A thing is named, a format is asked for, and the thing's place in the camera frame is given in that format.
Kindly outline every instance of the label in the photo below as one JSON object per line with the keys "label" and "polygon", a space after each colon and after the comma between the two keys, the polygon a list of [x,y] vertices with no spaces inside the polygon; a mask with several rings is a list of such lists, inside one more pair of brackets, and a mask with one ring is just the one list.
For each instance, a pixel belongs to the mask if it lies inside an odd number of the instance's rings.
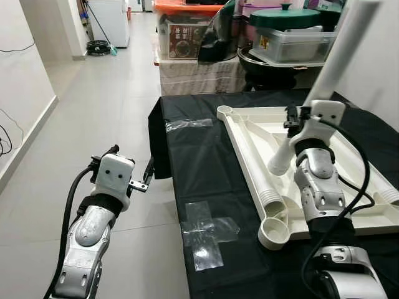
{"label": "label", "polygon": [[207,27],[196,24],[169,24],[169,58],[197,58]]}
{"label": "label", "polygon": [[269,38],[266,36],[261,36],[261,40],[259,41],[259,46],[262,49],[267,49],[267,47],[269,47]]}

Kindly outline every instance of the clear tape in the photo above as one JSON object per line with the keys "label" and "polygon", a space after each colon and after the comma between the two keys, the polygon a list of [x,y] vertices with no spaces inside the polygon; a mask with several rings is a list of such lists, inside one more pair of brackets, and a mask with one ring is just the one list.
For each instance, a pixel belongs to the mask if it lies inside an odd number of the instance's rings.
{"label": "clear tape", "polygon": [[199,126],[213,126],[212,119],[210,118],[204,118],[202,120],[185,119],[185,120],[176,120],[165,123],[165,128],[167,133],[186,127],[194,128]]}
{"label": "clear tape", "polygon": [[184,246],[191,246],[196,271],[223,266],[219,243],[238,239],[239,227],[230,217],[212,218],[206,201],[186,204],[182,222]]}

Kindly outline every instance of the plastic storage box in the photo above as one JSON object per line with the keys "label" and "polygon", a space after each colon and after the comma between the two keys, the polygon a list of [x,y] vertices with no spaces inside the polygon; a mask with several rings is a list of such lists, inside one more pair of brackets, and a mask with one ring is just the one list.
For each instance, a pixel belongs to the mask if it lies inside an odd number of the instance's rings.
{"label": "plastic storage box", "polygon": [[155,0],[161,59],[197,59],[205,30],[222,6]]}
{"label": "plastic storage box", "polygon": [[250,53],[276,67],[320,66],[335,36],[335,32],[321,32],[320,27],[290,31],[257,28]]}

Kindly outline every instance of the green lid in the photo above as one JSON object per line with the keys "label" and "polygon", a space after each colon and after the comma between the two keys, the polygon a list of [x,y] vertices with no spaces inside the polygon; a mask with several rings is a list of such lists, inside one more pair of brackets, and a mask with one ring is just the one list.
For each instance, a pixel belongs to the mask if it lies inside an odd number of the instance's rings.
{"label": "green lid", "polygon": [[261,9],[249,17],[255,27],[277,30],[301,29],[319,25],[319,12],[312,9],[288,9],[290,4],[282,4],[282,9]]}

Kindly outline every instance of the tiled floor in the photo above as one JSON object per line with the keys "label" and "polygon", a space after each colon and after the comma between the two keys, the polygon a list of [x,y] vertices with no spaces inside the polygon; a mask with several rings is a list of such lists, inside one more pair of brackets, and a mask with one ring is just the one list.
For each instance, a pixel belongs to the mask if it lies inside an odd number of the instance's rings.
{"label": "tiled floor", "polygon": [[[154,14],[134,14],[128,49],[88,57],[64,79],[52,77],[60,103],[0,195],[0,298],[41,298],[46,291],[67,192],[90,155],[117,143],[137,162],[133,176],[141,177],[150,157],[147,116],[160,96],[150,37],[155,23]],[[60,80],[71,83],[63,87]],[[91,187],[82,181],[73,211]],[[118,218],[97,298],[188,297],[172,181],[153,181],[146,194],[133,193]]]}

